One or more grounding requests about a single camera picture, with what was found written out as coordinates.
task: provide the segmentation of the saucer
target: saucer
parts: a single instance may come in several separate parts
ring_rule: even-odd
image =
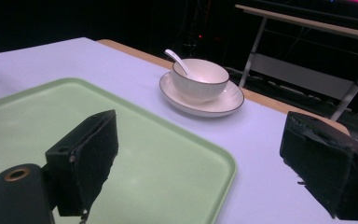
[[[201,104],[190,103],[173,86],[171,72],[162,76],[159,87],[167,101],[179,110],[196,116],[216,118],[233,113],[243,104],[242,91],[231,81],[216,99]]]

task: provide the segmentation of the green tray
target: green tray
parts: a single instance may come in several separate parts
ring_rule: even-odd
[[[221,147],[80,79],[0,100],[0,173],[45,151],[89,115],[115,109],[119,149],[89,223],[214,223],[236,173]],[[56,223],[78,223],[59,217]]]

